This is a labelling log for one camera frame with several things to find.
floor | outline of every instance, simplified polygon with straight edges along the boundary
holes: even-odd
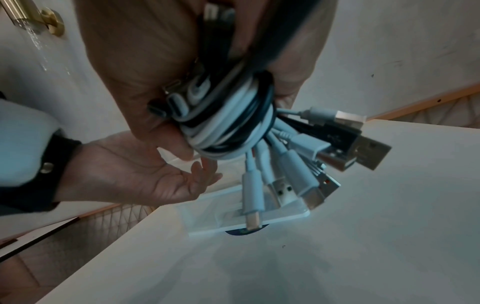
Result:
[[[461,98],[397,121],[480,128],[480,94]],[[24,250],[18,257],[36,280],[36,288],[12,292],[2,304],[35,303],[55,286],[152,213],[154,208],[124,205],[81,219],[79,222]]]

bundle of cables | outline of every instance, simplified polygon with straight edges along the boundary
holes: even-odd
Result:
[[[316,108],[298,112],[273,104],[274,82],[265,68],[317,2],[272,0],[252,47],[240,59],[229,58],[234,8],[207,3],[199,19],[199,58],[188,75],[164,88],[167,103],[153,100],[148,105],[151,112],[176,121],[200,155],[215,160],[245,155],[247,229],[262,226],[263,184],[279,208],[286,204],[284,192],[294,191],[314,209],[340,186],[325,173],[325,164],[341,171],[355,162],[374,169],[390,150],[361,135],[363,116]],[[279,175],[288,183],[280,186]]]

hand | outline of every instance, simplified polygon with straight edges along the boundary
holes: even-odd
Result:
[[[312,74],[333,21],[338,0],[323,0],[270,67],[276,102],[291,107]],[[230,1],[236,8],[232,54],[251,44],[268,0]],[[188,71],[197,57],[197,16],[205,0],[75,0],[88,58],[115,99],[133,134],[191,159],[179,129],[147,111],[161,87]]]
[[[195,200],[221,179],[217,162],[201,159],[191,173],[167,164],[155,146],[131,132],[82,145],[68,163],[55,201],[161,206]]]

person's left hand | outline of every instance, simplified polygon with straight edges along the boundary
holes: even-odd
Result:
[[[217,162],[201,159],[191,173],[165,162],[157,148],[122,132],[79,146],[55,201],[103,201],[161,206],[195,200],[221,179]]]

person's right hand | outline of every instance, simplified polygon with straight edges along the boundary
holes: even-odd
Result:
[[[338,0],[323,0],[271,64],[275,101],[291,107],[312,74],[327,40]],[[236,9],[234,55],[251,44],[268,0],[230,1]],[[151,114],[147,103],[165,99],[162,86],[183,76],[197,57],[197,17],[204,0],[75,0],[88,58],[115,99],[133,134],[191,159],[180,130]]]

